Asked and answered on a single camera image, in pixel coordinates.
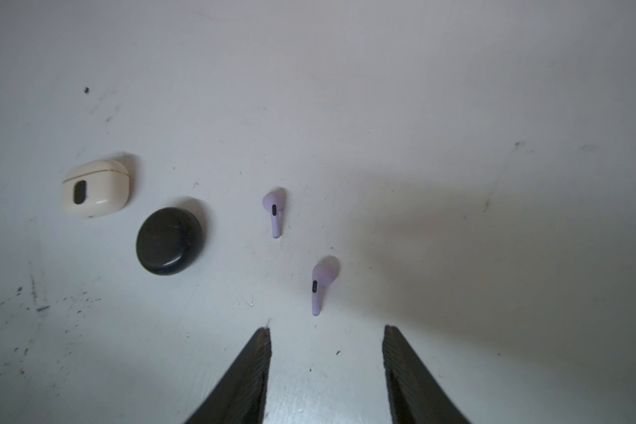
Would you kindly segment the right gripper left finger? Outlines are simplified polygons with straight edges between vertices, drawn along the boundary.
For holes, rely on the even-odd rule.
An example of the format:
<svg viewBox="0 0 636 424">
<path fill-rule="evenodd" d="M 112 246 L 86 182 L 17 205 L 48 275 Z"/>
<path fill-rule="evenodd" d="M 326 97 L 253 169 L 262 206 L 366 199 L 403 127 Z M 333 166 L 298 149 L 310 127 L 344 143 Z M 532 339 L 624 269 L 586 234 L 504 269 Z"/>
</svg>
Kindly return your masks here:
<svg viewBox="0 0 636 424">
<path fill-rule="evenodd" d="M 262 423 L 271 355 L 270 329 L 261 327 L 186 424 Z"/>
</svg>

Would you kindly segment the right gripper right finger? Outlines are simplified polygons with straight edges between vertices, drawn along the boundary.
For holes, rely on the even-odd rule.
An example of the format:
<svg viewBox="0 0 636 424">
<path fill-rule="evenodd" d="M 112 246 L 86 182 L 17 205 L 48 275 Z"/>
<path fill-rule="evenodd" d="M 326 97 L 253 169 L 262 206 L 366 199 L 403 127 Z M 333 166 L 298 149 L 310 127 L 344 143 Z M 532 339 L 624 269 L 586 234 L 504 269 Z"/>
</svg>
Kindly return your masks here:
<svg viewBox="0 0 636 424">
<path fill-rule="evenodd" d="M 384 328 L 382 349 L 392 422 L 469 423 L 397 327 Z"/>
</svg>

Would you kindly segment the purple earbud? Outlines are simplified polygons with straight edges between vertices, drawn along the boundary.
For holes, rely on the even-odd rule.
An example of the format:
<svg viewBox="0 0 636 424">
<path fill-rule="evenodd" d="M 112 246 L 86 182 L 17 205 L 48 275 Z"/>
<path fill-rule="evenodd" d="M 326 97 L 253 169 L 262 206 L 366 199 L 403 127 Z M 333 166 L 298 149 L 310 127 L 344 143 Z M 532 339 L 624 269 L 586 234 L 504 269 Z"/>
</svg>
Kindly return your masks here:
<svg viewBox="0 0 636 424">
<path fill-rule="evenodd" d="M 271 191 L 263 197 L 263 208 L 270 214 L 271 233 L 274 239 L 282 236 L 281 217 L 284 205 L 285 195 L 282 189 Z"/>
<path fill-rule="evenodd" d="M 314 266 L 311 285 L 311 307 L 313 316 L 319 316 L 319 314 L 321 314 L 324 293 L 326 289 L 337 280 L 339 268 L 339 261 L 334 256 L 325 256 Z"/>
</svg>

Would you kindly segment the black round earbud case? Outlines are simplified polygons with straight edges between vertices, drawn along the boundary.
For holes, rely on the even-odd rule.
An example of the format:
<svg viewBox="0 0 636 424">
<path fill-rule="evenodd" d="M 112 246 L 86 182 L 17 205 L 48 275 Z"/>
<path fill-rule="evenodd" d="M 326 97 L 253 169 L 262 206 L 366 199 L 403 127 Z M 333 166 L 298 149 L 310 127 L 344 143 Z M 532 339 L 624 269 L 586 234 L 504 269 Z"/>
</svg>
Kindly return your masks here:
<svg viewBox="0 0 636 424">
<path fill-rule="evenodd" d="M 135 251 L 142 268 L 159 276 L 188 268 L 204 244 L 198 218 L 185 208 L 161 208 L 138 231 Z"/>
</svg>

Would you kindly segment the white earbud charging case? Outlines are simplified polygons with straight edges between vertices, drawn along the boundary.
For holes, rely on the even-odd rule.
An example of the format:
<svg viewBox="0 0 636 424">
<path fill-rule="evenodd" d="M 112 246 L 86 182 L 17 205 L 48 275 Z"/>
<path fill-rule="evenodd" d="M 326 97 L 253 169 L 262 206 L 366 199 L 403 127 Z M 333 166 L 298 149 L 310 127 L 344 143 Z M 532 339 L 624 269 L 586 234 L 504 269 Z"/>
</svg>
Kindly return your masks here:
<svg viewBox="0 0 636 424">
<path fill-rule="evenodd" d="M 116 160 L 81 164 L 65 176 L 60 205 L 65 215 L 75 219 L 104 217 L 118 212 L 129 201 L 131 176 Z"/>
</svg>

